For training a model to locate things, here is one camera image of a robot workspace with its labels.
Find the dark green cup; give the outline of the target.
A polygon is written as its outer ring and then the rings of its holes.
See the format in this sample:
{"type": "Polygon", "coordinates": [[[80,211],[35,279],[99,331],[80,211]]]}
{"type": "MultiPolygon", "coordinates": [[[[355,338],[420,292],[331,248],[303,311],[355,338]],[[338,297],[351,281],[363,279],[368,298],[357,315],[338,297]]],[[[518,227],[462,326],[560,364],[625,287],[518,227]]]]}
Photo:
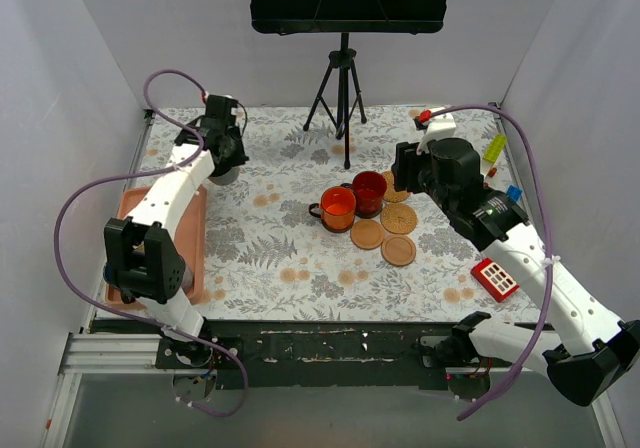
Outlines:
{"type": "Polygon", "coordinates": [[[227,186],[234,183],[240,175],[240,167],[231,168],[224,174],[218,176],[210,176],[209,180],[217,186],[227,186]]]}

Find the red cup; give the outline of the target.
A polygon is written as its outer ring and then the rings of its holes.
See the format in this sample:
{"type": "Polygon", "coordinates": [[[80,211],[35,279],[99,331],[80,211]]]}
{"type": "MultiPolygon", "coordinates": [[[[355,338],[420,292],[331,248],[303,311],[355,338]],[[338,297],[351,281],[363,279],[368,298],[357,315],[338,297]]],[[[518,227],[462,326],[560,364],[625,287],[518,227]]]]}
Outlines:
{"type": "Polygon", "coordinates": [[[383,209],[387,182],[382,174],[364,171],[357,174],[351,183],[342,183],[341,187],[351,190],[356,198],[355,214],[364,219],[374,218],[383,209]]]}

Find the light wooden coaster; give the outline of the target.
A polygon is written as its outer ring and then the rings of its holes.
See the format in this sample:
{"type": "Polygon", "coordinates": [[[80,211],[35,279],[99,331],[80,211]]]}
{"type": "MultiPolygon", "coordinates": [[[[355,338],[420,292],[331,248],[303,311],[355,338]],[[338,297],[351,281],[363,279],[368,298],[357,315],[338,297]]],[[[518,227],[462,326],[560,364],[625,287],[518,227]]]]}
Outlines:
{"type": "Polygon", "coordinates": [[[382,257],[391,265],[403,267],[416,257],[416,246],[406,235],[390,235],[381,244],[382,257]]]}
{"type": "Polygon", "coordinates": [[[350,237],[356,247],[371,250],[382,244],[386,232],[379,222],[373,219],[362,219],[353,224],[350,237]]]}

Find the orange cup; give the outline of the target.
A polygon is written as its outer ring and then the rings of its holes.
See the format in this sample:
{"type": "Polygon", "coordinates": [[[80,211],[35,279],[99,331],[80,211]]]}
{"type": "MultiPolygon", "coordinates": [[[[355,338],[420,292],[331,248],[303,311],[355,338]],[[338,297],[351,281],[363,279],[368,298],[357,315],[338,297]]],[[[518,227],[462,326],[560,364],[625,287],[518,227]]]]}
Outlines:
{"type": "Polygon", "coordinates": [[[319,219],[331,232],[349,231],[355,220],[356,198],[346,187],[334,186],[327,189],[319,203],[308,206],[308,213],[319,219]]]}

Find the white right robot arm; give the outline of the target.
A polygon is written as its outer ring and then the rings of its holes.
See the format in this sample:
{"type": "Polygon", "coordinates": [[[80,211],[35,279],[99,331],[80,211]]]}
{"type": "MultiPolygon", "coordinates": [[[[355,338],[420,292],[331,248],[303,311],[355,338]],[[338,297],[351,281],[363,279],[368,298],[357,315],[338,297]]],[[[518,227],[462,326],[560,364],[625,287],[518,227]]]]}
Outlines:
{"type": "Polygon", "coordinates": [[[394,187],[425,193],[456,233],[505,269],[540,310],[528,330],[475,312],[426,353],[440,363],[475,365],[483,358],[545,376],[567,400],[588,406],[639,358],[639,323],[604,307],[546,253],[526,212],[505,192],[485,185],[481,160],[460,138],[431,140],[425,148],[401,142],[391,171],[394,187]]]}

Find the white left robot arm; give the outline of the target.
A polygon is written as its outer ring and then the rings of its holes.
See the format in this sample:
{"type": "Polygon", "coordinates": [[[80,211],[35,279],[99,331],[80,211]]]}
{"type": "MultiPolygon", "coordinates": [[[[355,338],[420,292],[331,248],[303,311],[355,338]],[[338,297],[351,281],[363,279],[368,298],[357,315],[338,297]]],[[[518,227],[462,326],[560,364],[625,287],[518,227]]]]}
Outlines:
{"type": "Polygon", "coordinates": [[[193,368],[211,360],[213,345],[204,337],[204,317],[188,298],[194,273],[174,238],[189,204],[206,197],[201,185],[233,183],[248,160],[244,130],[237,123],[240,102],[208,94],[204,103],[203,115],[176,137],[168,173],[123,218],[110,219],[104,228],[105,281],[123,303],[140,303],[160,323],[178,360],[193,368]]]}

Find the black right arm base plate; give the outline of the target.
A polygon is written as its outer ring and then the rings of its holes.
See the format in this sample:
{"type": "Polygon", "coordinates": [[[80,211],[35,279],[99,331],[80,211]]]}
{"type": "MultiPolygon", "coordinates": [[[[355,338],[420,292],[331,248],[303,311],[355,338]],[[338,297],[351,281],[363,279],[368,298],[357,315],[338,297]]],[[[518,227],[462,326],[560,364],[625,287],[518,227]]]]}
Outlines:
{"type": "Polygon", "coordinates": [[[453,335],[422,336],[418,341],[418,349],[426,368],[485,367],[489,360],[479,355],[470,341],[453,335]]]}

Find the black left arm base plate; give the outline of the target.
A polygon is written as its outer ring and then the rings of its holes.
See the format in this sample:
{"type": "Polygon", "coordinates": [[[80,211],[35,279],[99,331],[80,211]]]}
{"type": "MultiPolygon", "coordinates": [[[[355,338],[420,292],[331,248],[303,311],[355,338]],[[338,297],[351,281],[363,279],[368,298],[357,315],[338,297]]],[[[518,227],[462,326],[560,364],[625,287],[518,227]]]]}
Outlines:
{"type": "Polygon", "coordinates": [[[237,369],[228,355],[200,343],[182,342],[162,336],[159,341],[157,369],[237,369]]]}

